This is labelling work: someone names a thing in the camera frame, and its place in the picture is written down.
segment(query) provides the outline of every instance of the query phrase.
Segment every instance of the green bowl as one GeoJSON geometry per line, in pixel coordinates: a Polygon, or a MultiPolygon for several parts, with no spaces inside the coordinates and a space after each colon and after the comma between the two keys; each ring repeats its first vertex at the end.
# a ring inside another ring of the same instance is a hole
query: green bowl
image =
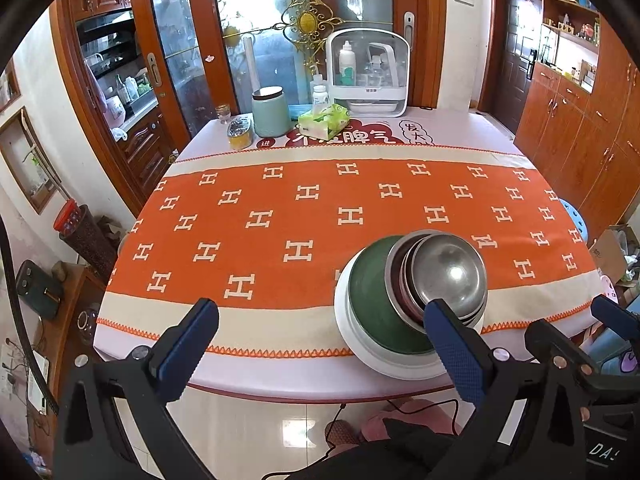
{"type": "Polygon", "coordinates": [[[400,238],[381,238],[360,253],[349,276],[349,300],[362,329],[380,346],[399,354],[425,354],[433,351],[431,341],[400,319],[386,294],[386,257],[400,238]]]}

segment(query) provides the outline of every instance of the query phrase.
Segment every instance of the orange table runner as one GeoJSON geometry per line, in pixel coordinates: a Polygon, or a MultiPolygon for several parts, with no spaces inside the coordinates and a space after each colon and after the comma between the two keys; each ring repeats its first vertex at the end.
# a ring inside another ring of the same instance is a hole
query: orange table runner
{"type": "Polygon", "coordinates": [[[484,332],[568,316],[600,293],[578,231],[523,156],[276,148],[174,164],[124,245],[98,322],[157,338],[206,297],[221,307],[210,351],[350,354],[332,307],[340,270],[381,237],[425,228],[479,249],[484,332]]]}

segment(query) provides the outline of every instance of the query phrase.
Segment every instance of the blue stool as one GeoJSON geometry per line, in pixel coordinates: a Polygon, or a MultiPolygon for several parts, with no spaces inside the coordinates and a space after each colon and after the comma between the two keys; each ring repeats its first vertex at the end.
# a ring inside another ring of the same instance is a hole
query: blue stool
{"type": "Polygon", "coordinates": [[[560,202],[562,202],[562,205],[564,206],[566,211],[569,213],[571,220],[574,221],[575,228],[578,229],[578,232],[582,237],[582,241],[584,243],[587,243],[587,240],[589,239],[588,232],[587,232],[587,225],[584,223],[584,220],[580,216],[580,213],[578,213],[576,208],[571,204],[569,204],[566,200],[560,199],[560,202]]]}

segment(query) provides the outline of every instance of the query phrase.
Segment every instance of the glass cabinet door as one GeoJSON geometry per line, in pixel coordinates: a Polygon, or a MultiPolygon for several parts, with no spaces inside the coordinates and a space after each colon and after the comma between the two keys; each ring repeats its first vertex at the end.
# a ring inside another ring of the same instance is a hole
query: glass cabinet door
{"type": "Polygon", "coordinates": [[[172,86],[193,138],[217,117],[205,77],[189,0],[151,0],[172,86]]]}
{"type": "MultiPolygon", "coordinates": [[[[392,30],[393,0],[322,0],[330,10],[318,7],[325,18],[344,20],[335,29],[372,27],[392,30]]],[[[291,0],[218,0],[218,15],[226,46],[229,70],[241,112],[251,111],[252,87],[242,38],[250,38],[260,86],[282,86],[289,104],[308,104],[311,98],[311,72],[305,66],[303,52],[287,40],[296,31],[285,28],[295,19],[291,0]]],[[[318,32],[326,37],[332,26],[320,25],[318,32]]],[[[316,55],[319,71],[324,73],[324,50],[316,55]]]]}

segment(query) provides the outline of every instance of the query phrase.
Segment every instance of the dining table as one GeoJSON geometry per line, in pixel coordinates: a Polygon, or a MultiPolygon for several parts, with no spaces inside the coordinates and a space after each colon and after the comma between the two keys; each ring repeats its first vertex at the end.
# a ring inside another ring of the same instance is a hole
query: dining table
{"type": "Polygon", "coordinates": [[[94,347],[125,358],[152,346],[199,298],[220,327],[190,379],[211,392],[279,402],[353,402],[451,386],[447,374],[398,380],[364,365],[340,336],[334,291],[345,265],[380,238],[457,234],[486,266],[481,335],[530,358],[539,318],[567,336],[591,326],[602,282],[559,197],[481,114],[407,108],[352,118],[328,142],[293,128],[229,148],[213,120],[158,183],[127,235],[94,347]]]}

